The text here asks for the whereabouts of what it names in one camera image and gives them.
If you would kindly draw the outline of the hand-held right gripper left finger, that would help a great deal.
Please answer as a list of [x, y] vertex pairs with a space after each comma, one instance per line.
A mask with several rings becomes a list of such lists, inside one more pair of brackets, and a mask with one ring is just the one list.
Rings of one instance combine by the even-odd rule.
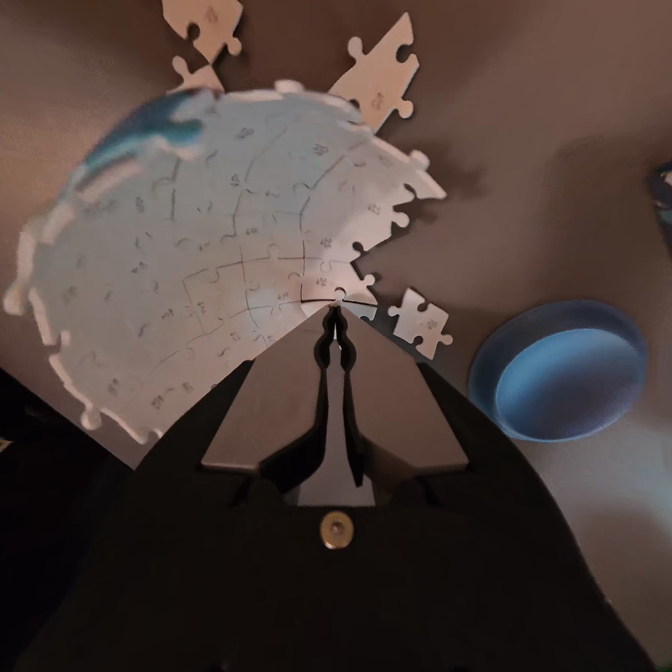
[[281, 494], [315, 473], [325, 453], [336, 318], [336, 306], [321, 308], [255, 359], [203, 469], [262, 478]]

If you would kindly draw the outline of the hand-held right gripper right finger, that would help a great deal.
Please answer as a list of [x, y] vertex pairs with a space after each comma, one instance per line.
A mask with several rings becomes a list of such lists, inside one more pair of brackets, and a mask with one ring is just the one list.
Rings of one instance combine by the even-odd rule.
[[413, 357], [344, 307], [336, 307], [348, 463], [359, 487], [368, 477], [396, 488], [469, 463]]

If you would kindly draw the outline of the partly built white puzzle ball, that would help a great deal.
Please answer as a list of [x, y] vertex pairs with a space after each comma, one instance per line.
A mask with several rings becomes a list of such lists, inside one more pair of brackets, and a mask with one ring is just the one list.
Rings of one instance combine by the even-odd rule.
[[408, 225], [398, 206], [446, 198], [429, 165], [292, 80], [176, 91], [26, 223], [4, 310], [32, 313], [83, 429], [107, 417], [147, 443], [301, 324], [303, 304], [341, 290], [375, 307], [353, 262]]

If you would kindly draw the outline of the printed cardboard puzzle box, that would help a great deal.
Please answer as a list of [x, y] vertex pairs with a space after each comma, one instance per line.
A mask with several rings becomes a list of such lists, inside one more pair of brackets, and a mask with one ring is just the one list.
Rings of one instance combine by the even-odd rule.
[[653, 169], [648, 185], [659, 230], [671, 255], [671, 161]]

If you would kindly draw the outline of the blue round plastic dish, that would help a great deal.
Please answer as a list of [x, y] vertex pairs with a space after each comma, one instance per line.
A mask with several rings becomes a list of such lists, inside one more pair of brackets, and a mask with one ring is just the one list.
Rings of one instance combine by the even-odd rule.
[[623, 312], [595, 300], [531, 308], [485, 339], [468, 398], [512, 439], [556, 443], [603, 431], [644, 388], [648, 348]]

